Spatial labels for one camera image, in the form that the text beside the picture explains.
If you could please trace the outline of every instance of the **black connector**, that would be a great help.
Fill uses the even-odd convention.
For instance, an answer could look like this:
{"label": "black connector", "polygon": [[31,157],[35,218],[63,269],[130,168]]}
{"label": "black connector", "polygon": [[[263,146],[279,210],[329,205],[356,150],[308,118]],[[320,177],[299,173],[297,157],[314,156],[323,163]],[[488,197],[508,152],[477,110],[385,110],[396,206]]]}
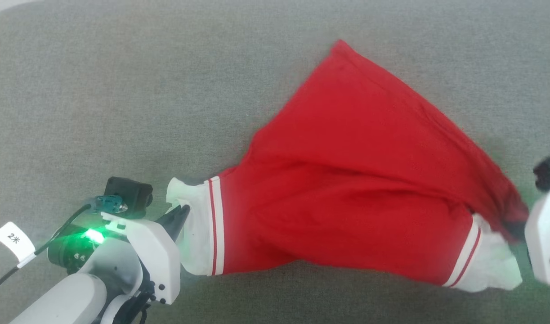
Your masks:
{"label": "black connector", "polygon": [[550,157],[540,162],[534,169],[534,174],[537,176],[536,186],[542,192],[550,190]]}

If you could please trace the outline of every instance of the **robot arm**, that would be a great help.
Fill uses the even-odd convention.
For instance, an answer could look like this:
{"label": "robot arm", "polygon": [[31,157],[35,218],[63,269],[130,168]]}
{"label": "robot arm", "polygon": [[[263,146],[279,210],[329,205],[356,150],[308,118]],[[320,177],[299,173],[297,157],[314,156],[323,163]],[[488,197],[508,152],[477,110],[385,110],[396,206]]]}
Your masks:
{"label": "robot arm", "polygon": [[[131,187],[139,184],[110,179],[119,181]],[[137,209],[137,201],[122,200],[125,208],[117,210]],[[113,209],[108,202],[100,205],[102,210]],[[151,302],[172,304],[180,291],[181,273],[174,241],[189,211],[188,206],[176,207],[155,222],[101,212],[102,228],[71,225],[47,252],[49,260],[67,268],[70,275],[11,324],[131,324]]]}
{"label": "robot arm", "polygon": [[546,192],[532,208],[525,225],[528,257],[535,278],[550,285],[550,157],[534,168],[537,188]]}

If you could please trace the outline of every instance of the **red stripe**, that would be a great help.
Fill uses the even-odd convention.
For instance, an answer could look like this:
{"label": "red stripe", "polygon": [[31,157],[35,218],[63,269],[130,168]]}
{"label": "red stripe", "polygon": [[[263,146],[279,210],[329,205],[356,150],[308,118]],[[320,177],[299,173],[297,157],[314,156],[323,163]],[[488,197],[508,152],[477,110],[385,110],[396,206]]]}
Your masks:
{"label": "red stripe", "polygon": [[481,229],[479,228],[478,229],[478,233],[477,233],[477,239],[475,240],[474,242],[474,245],[473,245],[473,249],[470,250],[470,254],[469,254],[469,258],[466,260],[465,262],[465,266],[462,267],[462,271],[461,273],[458,275],[458,278],[455,280],[455,282],[450,285],[449,287],[453,287],[454,285],[456,285],[462,278],[462,275],[465,274],[465,271],[466,271],[466,268],[469,266],[469,263],[470,263],[470,260],[473,258],[473,254],[474,254],[474,251],[477,249],[477,246],[478,246],[478,240],[481,238]]}
{"label": "red stripe", "polygon": [[213,214],[213,272],[217,271],[217,222],[215,221],[215,199],[213,199],[213,182],[209,179],[209,193],[211,194],[211,213]]}

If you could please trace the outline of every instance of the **white label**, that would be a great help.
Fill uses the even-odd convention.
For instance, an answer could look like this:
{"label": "white label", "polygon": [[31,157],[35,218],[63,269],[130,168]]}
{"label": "white label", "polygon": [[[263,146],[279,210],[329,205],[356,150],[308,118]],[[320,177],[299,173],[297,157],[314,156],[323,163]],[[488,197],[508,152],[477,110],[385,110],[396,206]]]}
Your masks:
{"label": "white label", "polygon": [[19,262],[35,252],[35,246],[31,240],[11,221],[0,228],[0,242],[14,253]]}

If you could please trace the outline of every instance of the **white stripe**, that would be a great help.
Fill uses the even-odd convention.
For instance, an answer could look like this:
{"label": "white stripe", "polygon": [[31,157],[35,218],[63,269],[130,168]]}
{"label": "white stripe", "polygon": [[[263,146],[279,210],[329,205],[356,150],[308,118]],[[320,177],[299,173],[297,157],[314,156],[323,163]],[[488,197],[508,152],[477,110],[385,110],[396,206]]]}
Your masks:
{"label": "white stripe", "polygon": [[217,264],[215,275],[223,274],[225,267],[225,223],[223,222],[223,197],[221,195],[221,179],[218,176],[211,179],[213,186],[213,201],[215,202],[215,226],[217,231]]}
{"label": "white stripe", "polygon": [[443,287],[449,287],[450,285],[452,285],[456,281],[458,276],[461,274],[461,271],[465,267],[466,261],[468,261],[470,253],[473,250],[474,244],[477,241],[477,235],[478,235],[478,225],[475,223],[473,219],[473,223],[470,226],[469,234],[466,237],[465,244],[462,246],[462,250],[460,254],[458,255],[458,259],[456,260],[453,272],[451,273],[449,279],[443,285]]}
{"label": "white stripe", "polygon": [[207,271],[207,275],[213,275],[213,245],[215,243],[215,236],[213,235],[213,209],[211,209],[211,193],[209,190],[211,189],[211,181],[205,181],[205,207],[207,212],[205,212],[204,216],[208,218],[209,224],[209,255],[207,256],[207,259],[209,260],[209,270]]}

